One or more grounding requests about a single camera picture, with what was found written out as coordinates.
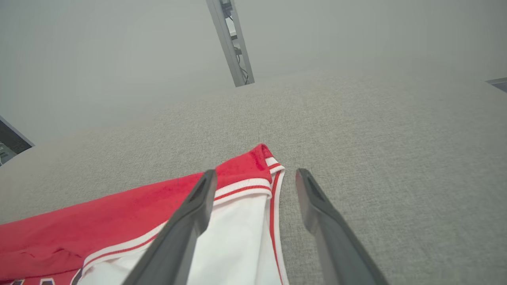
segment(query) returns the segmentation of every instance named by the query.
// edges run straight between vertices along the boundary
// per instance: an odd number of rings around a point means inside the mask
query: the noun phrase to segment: gray textured fabric surface
[[[266,143],[287,168],[291,284],[322,283],[295,191],[308,168],[391,284],[507,283],[507,96],[425,63],[201,94],[0,167],[0,223],[217,165]]]

